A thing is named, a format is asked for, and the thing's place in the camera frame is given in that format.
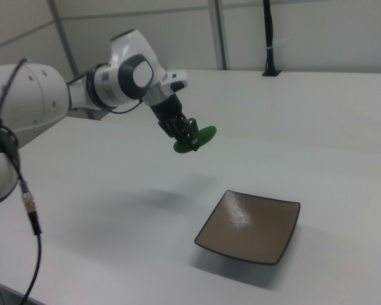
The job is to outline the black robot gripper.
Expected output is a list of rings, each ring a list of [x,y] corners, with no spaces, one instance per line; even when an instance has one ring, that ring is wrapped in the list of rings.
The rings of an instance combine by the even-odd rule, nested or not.
[[[169,137],[185,142],[192,151],[199,149],[197,122],[194,118],[186,120],[182,113],[182,103],[176,94],[150,108],[158,119],[158,125]]]

